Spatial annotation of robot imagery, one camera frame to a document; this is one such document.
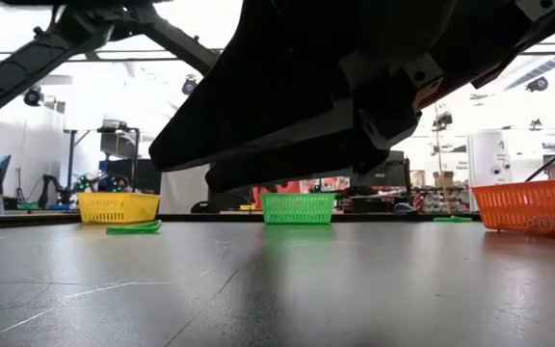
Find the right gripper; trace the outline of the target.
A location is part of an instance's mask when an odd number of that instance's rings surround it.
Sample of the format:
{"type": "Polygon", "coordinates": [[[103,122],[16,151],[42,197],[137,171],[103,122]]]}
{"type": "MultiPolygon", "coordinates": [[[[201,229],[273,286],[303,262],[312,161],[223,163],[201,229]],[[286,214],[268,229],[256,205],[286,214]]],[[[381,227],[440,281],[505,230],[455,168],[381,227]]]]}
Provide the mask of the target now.
{"type": "Polygon", "coordinates": [[[366,174],[416,129],[422,110],[466,84],[495,79],[518,52],[515,1],[381,1],[365,12],[346,71],[355,127],[339,167],[366,174]]]}

